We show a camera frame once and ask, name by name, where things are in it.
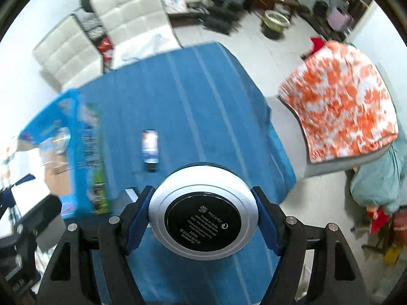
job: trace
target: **chair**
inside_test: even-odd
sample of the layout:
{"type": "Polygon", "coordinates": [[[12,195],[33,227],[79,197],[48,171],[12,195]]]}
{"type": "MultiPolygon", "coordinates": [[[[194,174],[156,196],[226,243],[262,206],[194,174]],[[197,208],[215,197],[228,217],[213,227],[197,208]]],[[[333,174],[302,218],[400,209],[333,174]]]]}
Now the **chair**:
{"type": "Polygon", "coordinates": [[[60,21],[33,52],[62,90],[81,87],[103,74],[102,55],[72,15],[60,21]]]}
{"type": "Polygon", "coordinates": [[[369,163],[384,155],[391,145],[388,144],[377,151],[356,157],[311,163],[307,140],[295,112],[284,104],[279,97],[266,97],[266,101],[271,109],[270,121],[294,169],[297,182],[304,178],[351,170],[355,166],[369,163]]]}
{"type": "Polygon", "coordinates": [[[147,48],[143,58],[180,48],[162,0],[91,0],[90,4],[114,46],[112,69],[128,64],[122,56],[145,50],[156,35],[162,36],[161,44],[156,51],[147,48]]]}

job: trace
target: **orange patterned fabric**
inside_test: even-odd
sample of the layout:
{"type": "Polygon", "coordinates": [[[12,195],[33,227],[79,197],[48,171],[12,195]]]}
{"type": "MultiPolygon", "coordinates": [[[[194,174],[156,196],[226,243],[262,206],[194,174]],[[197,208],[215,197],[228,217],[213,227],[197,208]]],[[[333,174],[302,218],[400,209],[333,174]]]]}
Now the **orange patterned fabric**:
{"type": "Polygon", "coordinates": [[[397,138],[390,94],[360,50],[330,41],[280,86],[298,115],[312,163],[375,151],[397,138]]]}

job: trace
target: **striped fabric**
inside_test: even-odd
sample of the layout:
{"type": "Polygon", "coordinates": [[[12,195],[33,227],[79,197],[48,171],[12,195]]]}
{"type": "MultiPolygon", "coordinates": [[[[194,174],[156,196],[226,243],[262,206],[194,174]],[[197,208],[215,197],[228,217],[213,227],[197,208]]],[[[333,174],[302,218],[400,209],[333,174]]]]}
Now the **striped fabric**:
{"type": "MultiPolygon", "coordinates": [[[[231,169],[249,187],[260,186],[274,203],[294,186],[294,171],[269,122],[264,97],[237,59],[218,43],[113,70],[80,92],[101,114],[113,197],[128,187],[158,187],[173,171],[200,161],[231,169]],[[158,131],[155,173],[143,166],[145,129],[158,131]]],[[[146,301],[205,305],[259,302],[277,261],[259,230],[238,253],[201,262],[170,252],[148,228],[140,248],[128,257],[146,301]]],[[[109,303],[106,287],[101,291],[102,300],[109,303]]]]}

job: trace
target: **smartphone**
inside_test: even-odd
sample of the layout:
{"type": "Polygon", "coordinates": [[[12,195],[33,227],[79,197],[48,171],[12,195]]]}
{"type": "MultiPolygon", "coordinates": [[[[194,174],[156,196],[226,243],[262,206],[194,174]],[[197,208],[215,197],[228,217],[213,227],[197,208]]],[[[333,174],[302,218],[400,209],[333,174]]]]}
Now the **smartphone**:
{"type": "Polygon", "coordinates": [[[146,169],[154,172],[158,164],[158,133],[156,130],[145,130],[142,138],[142,154],[146,169]]]}

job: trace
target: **black circular label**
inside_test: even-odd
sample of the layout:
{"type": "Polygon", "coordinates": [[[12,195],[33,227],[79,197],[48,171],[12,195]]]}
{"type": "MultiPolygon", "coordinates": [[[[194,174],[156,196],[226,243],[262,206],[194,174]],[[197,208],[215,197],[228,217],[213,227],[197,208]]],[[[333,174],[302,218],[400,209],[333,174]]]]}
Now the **black circular label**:
{"type": "Polygon", "coordinates": [[[236,207],[212,193],[189,193],[173,201],[165,212],[170,236],[194,251],[216,251],[231,244],[242,222],[236,207]]]}

